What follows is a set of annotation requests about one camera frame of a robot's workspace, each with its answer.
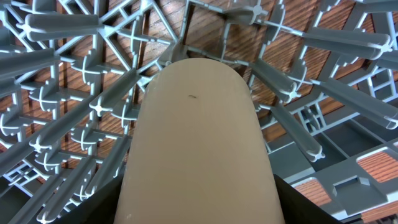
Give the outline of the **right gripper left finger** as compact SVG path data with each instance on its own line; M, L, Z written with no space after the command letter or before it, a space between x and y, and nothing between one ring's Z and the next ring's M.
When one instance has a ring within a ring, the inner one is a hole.
M107 224L113 223L121 192L123 177L116 177L95 192L54 224Z

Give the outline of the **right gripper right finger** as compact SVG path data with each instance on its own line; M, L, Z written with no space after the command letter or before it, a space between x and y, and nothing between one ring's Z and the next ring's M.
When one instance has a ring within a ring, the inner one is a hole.
M286 224L341 224L278 175L274 180Z

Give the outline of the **cream plastic cup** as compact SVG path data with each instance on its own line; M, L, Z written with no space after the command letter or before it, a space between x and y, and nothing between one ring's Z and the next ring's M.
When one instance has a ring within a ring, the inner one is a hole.
M248 87L205 58L165 67L147 87L116 223L283 223Z

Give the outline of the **grey dishwasher rack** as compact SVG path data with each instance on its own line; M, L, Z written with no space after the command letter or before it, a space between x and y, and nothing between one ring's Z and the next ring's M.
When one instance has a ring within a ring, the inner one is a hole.
M229 147L263 132L272 171L337 220L397 201L396 1L2 1L2 223L52 223L123 175L143 97L170 64L228 69L216 115L163 117Z

